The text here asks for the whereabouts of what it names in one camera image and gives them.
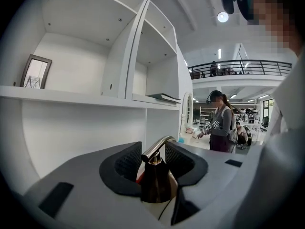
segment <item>photo frame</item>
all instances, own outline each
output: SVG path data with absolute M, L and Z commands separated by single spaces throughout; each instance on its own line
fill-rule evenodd
M 44 89 L 52 60 L 31 54 L 25 65 L 20 87 Z

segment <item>ponytail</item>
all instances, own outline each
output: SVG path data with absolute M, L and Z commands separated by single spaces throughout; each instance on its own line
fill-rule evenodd
M 226 106 L 228 106 L 231 110 L 231 113 L 232 113 L 232 117 L 234 116 L 234 112 L 233 112 L 233 108 L 232 108 L 232 105 L 229 104 L 228 102 L 228 98 L 225 94 L 223 94 L 223 102 Z

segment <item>book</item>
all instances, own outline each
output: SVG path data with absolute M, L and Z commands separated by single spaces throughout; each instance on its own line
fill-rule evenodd
M 174 98 L 167 94 L 152 94 L 152 95 L 147 95 L 147 96 L 153 97 L 156 99 L 160 99 L 160 100 L 164 100 L 164 101 L 168 101 L 168 102 L 172 102 L 172 103 L 177 103 L 177 104 L 181 103 L 179 98 Z

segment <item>copper kettle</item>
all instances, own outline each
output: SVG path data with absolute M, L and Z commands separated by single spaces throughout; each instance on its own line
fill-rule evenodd
M 159 152 L 159 149 L 169 141 L 175 141 L 175 138 L 165 136 L 141 155 L 142 161 L 146 163 L 140 181 L 141 200 L 144 202 L 163 203 L 177 194 L 177 181 Z

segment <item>gray jacket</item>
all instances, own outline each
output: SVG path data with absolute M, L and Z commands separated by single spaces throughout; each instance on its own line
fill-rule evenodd
M 222 112 L 225 108 L 225 104 L 222 106 L 220 110 L 217 111 L 215 116 L 212 118 L 211 124 L 212 124 L 212 129 L 211 129 L 211 134 L 212 135 L 220 135 L 220 136 L 228 136 L 230 132 L 230 126 L 231 126 L 231 121 L 232 121 L 232 112 L 231 110 L 227 109 L 224 111 L 224 117 L 222 118 Z

